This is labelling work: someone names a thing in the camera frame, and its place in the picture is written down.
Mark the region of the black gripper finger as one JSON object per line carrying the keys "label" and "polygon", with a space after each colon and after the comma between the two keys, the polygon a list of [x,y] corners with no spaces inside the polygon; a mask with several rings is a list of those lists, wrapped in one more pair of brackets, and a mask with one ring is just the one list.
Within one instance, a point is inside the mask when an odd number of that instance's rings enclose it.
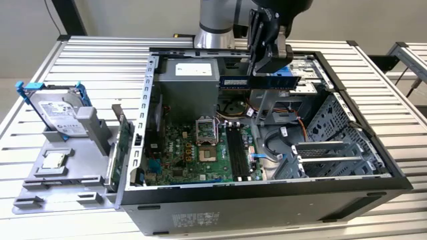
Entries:
{"label": "black gripper finger", "polygon": [[257,10],[249,11],[249,37],[247,40],[247,47],[249,50],[249,58],[248,58],[248,69],[247,69],[247,75],[251,76],[253,72],[255,67],[255,59],[256,59],[256,50],[257,50],[257,42],[259,42],[259,36],[263,29],[263,23],[260,22],[260,12]]}
{"label": "black gripper finger", "polygon": [[280,53],[280,49],[287,49],[284,43],[277,43],[280,16],[272,11],[259,11],[259,14],[263,28],[257,34],[259,42],[252,75],[249,75],[249,88],[291,89],[292,78],[273,75],[292,61],[287,53]]}

